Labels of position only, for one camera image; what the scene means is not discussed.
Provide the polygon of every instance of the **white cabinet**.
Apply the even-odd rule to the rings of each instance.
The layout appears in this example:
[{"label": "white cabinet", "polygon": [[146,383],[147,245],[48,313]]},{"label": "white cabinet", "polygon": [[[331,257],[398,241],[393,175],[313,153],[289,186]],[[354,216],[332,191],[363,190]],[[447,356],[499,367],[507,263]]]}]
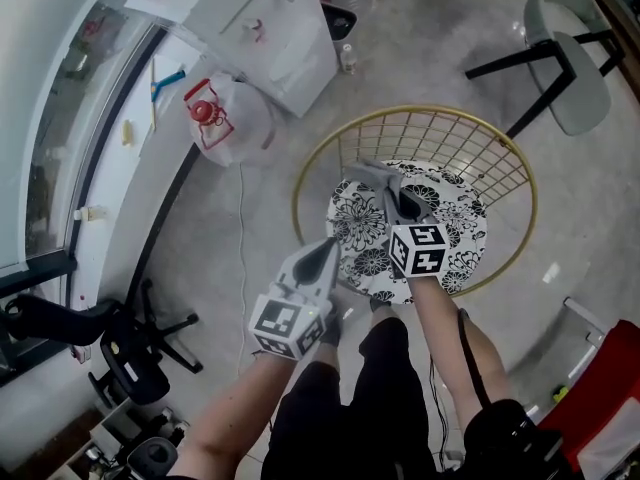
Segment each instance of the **white cabinet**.
[{"label": "white cabinet", "polygon": [[319,0],[129,0],[127,6],[180,24],[297,116],[337,70]]}]

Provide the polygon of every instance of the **person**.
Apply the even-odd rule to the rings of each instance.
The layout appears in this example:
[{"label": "person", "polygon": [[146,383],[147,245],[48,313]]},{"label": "person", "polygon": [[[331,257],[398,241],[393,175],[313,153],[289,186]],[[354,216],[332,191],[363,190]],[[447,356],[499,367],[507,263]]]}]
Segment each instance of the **person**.
[{"label": "person", "polygon": [[[539,478],[569,475],[558,436],[546,435],[510,398],[500,356],[435,278],[408,280],[434,364],[464,432],[466,457],[452,476]],[[422,385],[409,359],[404,323],[371,299],[371,330],[360,345],[364,365],[349,406],[340,403],[340,328],[321,337],[312,361],[282,398],[263,480],[428,479]],[[173,479],[227,480],[262,434],[296,363],[261,354],[193,425],[169,473]]]}]

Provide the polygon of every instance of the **wire frame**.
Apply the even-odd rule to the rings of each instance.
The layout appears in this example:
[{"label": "wire frame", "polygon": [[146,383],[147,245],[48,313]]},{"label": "wire frame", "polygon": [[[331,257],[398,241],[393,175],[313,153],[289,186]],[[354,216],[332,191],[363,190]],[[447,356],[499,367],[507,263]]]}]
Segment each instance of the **wire frame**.
[{"label": "wire frame", "polygon": [[487,207],[523,185],[531,191],[531,216],[522,242],[493,274],[454,296],[493,281],[522,253],[535,226],[538,197],[533,172],[520,148],[491,124],[466,112],[437,105],[391,107],[356,119],[324,139],[305,162],[291,202],[296,235],[304,244],[298,199],[305,178],[318,157],[338,141],[341,172],[361,159],[430,162],[461,176]]}]

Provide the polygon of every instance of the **concrete floor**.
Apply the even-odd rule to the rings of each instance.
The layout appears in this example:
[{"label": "concrete floor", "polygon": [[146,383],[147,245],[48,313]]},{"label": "concrete floor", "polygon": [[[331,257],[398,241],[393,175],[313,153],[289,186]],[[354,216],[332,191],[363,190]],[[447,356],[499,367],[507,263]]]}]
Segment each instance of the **concrete floor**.
[{"label": "concrete floor", "polygon": [[[238,261],[239,171],[198,160],[146,272],[155,282],[156,304],[169,319],[189,310],[201,318],[177,340],[205,369],[193,376],[171,360],[163,361],[172,384],[166,404],[193,419],[211,395],[235,378],[242,329],[256,296],[267,290],[282,260],[297,247],[289,212],[296,175],[309,151],[329,132],[370,111],[404,103],[458,107],[506,129],[530,106],[539,93],[526,66],[472,82],[463,76],[464,69],[522,49],[525,2],[375,2],[361,30],[356,75],[338,75],[304,119],[288,119],[287,137],[276,145],[266,166],[243,166],[244,321]],[[594,50],[593,55],[601,56],[601,52]],[[548,399],[551,387],[566,383],[567,373],[588,348],[582,339],[583,324],[567,326],[567,319],[559,318],[567,295],[607,322],[624,317],[640,324],[635,304],[640,299],[640,286],[635,282],[640,270],[640,228],[636,225],[640,217],[640,107],[617,70],[606,80],[612,108],[591,132],[567,137],[546,111],[518,136],[539,186],[535,232],[523,256],[504,275],[457,299],[496,343],[513,372],[515,396],[527,406],[541,397]],[[337,157],[327,155],[310,174],[302,194],[309,239],[322,236],[328,197],[338,182]],[[487,252],[477,275],[495,268],[513,252],[529,210],[530,198],[524,188],[490,208]],[[369,317],[364,298],[345,291],[341,298],[355,308],[339,350],[343,402],[348,403],[362,364],[357,345],[366,334]],[[426,383],[429,355],[415,310],[400,307],[398,311],[409,328],[413,364]],[[553,347],[542,339],[550,335]],[[539,343],[544,344],[542,352],[540,346],[536,348]],[[250,352],[256,348],[248,337],[241,367],[250,364]],[[558,359],[549,361],[549,354]],[[456,430],[455,415],[446,390],[440,391],[453,429],[448,448],[460,448],[462,436]],[[440,429],[428,386],[425,400],[432,422],[429,441],[437,450]],[[264,435],[251,458],[243,461],[238,478],[258,478],[267,443]]]}]

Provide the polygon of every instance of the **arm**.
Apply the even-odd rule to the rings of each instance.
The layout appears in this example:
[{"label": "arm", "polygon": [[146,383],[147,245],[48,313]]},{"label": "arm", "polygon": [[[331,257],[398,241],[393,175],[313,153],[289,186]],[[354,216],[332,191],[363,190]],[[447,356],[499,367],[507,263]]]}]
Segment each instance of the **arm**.
[{"label": "arm", "polygon": [[[434,277],[409,279],[429,352],[451,393],[464,431],[482,408],[476,396],[458,331],[458,307]],[[509,381],[491,340],[469,319],[464,328],[489,399],[509,398]]]},{"label": "arm", "polygon": [[196,420],[170,475],[230,480],[262,434],[296,362],[262,354]]}]

